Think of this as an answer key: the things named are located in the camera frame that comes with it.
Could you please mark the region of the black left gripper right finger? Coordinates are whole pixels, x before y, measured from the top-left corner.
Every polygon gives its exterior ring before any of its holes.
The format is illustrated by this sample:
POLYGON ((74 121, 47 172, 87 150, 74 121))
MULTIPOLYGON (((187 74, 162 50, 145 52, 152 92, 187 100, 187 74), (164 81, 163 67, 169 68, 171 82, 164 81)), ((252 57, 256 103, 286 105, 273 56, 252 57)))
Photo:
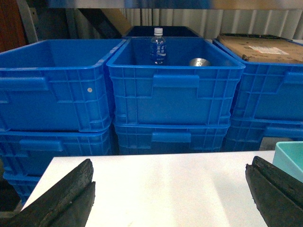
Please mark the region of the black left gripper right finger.
POLYGON ((246 165, 250 193, 268 227, 303 225, 303 183, 259 156, 246 165))

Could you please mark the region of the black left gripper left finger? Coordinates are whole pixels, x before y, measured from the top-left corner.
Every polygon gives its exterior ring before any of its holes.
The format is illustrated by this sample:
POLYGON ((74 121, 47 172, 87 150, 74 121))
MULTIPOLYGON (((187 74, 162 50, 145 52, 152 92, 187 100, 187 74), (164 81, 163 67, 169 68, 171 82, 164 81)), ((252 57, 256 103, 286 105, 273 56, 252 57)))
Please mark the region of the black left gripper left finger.
POLYGON ((89 158, 11 218, 2 227, 84 227, 95 200, 96 183, 89 158))

